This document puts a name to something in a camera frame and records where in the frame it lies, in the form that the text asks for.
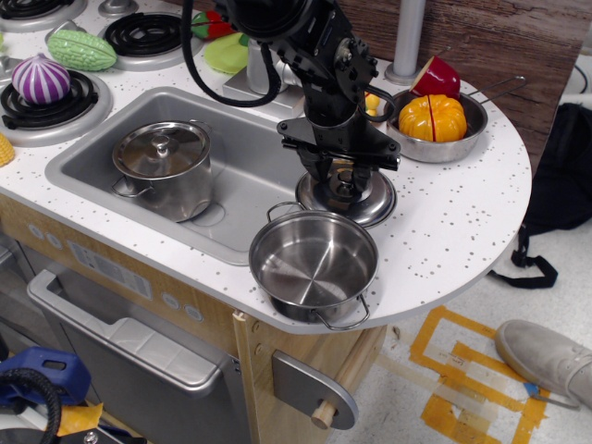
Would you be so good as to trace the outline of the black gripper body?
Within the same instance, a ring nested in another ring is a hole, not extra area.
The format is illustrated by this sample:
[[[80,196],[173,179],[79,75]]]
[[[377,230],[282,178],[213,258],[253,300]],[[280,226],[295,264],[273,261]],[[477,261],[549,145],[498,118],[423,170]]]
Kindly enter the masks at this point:
[[[336,126],[324,126],[307,117],[287,119],[277,124],[282,144],[297,152],[298,148],[352,163],[397,170],[401,146],[375,128],[360,111]]]

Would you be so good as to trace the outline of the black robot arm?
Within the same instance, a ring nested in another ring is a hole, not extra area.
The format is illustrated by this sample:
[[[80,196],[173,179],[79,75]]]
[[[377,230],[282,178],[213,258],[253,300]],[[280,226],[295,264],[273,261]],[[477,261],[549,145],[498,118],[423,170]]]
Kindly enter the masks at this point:
[[[367,94],[391,95],[372,86],[377,61],[337,2],[218,1],[216,11],[300,81],[304,116],[280,122],[277,131],[315,180],[326,182],[333,161],[347,160],[352,186],[363,192],[375,171],[398,168],[399,144],[374,126],[387,117],[365,112]]]

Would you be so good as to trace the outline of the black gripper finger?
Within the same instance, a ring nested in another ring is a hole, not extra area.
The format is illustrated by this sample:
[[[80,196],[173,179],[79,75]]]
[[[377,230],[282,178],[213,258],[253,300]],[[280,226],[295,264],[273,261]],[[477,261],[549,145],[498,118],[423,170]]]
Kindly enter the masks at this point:
[[[308,174],[316,181],[327,181],[333,159],[330,156],[298,148],[297,154]]]
[[[372,190],[372,180],[375,175],[374,166],[353,163],[351,167],[351,183],[355,194],[364,194]]]

